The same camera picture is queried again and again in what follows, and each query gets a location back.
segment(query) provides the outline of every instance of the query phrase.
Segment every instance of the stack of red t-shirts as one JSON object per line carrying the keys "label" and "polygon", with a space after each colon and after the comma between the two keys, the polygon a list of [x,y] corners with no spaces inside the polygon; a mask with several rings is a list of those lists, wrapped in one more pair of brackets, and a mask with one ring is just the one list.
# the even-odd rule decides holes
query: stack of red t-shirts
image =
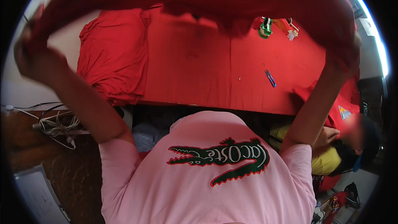
{"label": "stack of red t-shirts", "polygon": [[77,73],[113,106],[136,104],[144,94],[150,14],[102,11],[80,33]]}

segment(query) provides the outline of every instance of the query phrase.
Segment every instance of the embroidered crocodile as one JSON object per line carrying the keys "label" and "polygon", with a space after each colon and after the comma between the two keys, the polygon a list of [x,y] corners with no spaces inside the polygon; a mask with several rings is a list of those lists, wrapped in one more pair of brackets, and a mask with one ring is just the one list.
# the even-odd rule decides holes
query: embroidered crocodile
{"label": "embroidered crocodile", "polygon": [[251,160],[241,167],[228,170],[217,176],[210,182],[210,186],[220,185],[228,180],[242,178],[251,174],[260,174],[269,163],[268,151],[261,145],[260,140],[251,138],[250,141],[237,143],[232,138],[220,142],[219,146],[198,148],[190,146],[172,146],[169,150],[186,155],[179,158],[171,158],[168,164],[184,164],[191,166],[206,166],[237,164],[245,160]]}

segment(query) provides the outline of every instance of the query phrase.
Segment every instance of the small scissors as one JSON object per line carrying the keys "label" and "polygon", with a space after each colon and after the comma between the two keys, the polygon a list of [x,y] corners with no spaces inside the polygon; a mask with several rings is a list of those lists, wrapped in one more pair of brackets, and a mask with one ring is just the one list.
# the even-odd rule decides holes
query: small scissors
{"label": "small scissors", "polygon": [[275,81],[273,80],[272,75],[270,74],[270,72],[266,69],[266,70],[265,70],[265,73],[266,73],[266,75],[267,75],[269,81],[271,82],[272,86],[273,86],[273,87],[276,87],[276,83],[275,83]]}

